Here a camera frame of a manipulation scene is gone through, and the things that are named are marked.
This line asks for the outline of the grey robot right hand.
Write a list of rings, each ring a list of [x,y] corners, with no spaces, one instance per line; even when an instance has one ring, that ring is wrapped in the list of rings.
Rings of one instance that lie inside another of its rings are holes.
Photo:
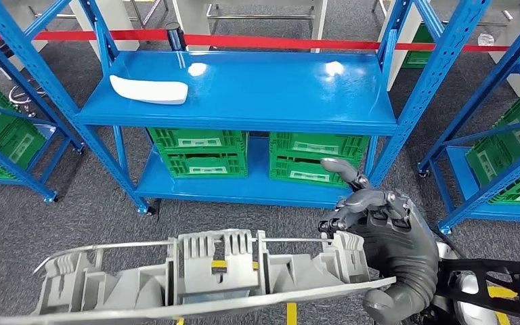
[[[395,283],[369,290],[362,307],[379,324],[401,321],[428,308],[435,296],[439,255],[436,240],[411,198],[397,190],[380,190],[342,158],[322,158],[322,168],[337,173],[351,188],[318,225],[332,238],[349,232],[364,239],[369,267]]]

